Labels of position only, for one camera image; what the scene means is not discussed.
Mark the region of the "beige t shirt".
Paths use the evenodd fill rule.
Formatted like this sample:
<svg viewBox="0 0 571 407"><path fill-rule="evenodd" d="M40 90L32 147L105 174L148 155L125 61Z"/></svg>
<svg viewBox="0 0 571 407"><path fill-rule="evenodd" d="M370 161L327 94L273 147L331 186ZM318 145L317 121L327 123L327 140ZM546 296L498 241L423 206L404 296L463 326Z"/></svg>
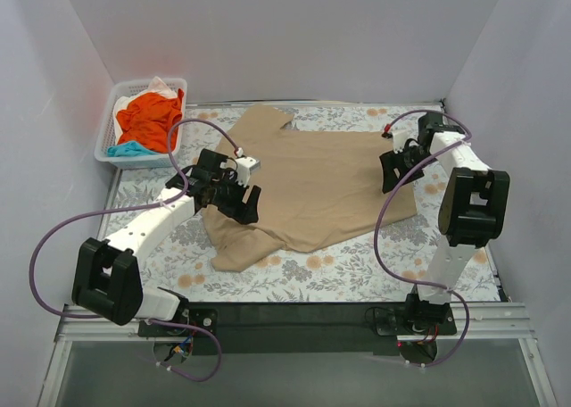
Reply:
<svg viewBox="0 0 571 407"><path fill-rule="evenodd" d="M288 129L293 115L266 105L247 109L228 134L260 160L259 219L240 225L210 206L203 223L218 271L240 272L279 249L312 253L367 234L386 202L380 155L392 150L376 132Z"/></svg>

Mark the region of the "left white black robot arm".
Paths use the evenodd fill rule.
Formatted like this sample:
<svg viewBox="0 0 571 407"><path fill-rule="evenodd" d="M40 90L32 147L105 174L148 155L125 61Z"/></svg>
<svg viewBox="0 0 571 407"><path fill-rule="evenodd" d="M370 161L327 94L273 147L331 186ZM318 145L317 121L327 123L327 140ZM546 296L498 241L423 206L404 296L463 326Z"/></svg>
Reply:
<svg viewBox="0 0 571 407"><path fill-rule="evenodd" d="M165 184L151 209L103 240L89 238L79 248L72 300L117 325L133 319L175 322L186 298L143 284L139 266L178 226L213 206L235 222L258 221L261 188L250 186L261 166L251 156L230 158L204 149L196 164Z"/></svg>

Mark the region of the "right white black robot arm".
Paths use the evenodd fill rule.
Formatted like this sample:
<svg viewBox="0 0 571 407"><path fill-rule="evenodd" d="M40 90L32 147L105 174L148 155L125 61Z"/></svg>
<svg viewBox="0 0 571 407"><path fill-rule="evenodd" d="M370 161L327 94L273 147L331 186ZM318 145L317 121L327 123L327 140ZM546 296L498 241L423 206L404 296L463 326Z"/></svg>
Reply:
<svg viewBox="0 0 571 407"><path fill-rule="evenodd" d="M392 123L384 127L382 136L393 148L380 157L382 190L393 200L402 187L423 177L428 164L439 163L448 176L437 219L441 237L425 277L407 280L412 289L405 301L374 311L381 336L455 334L453 290L476 252L501 234L509 196L509 174L481 161L463 123L435 110L415 114L416 136Z"/></svg>

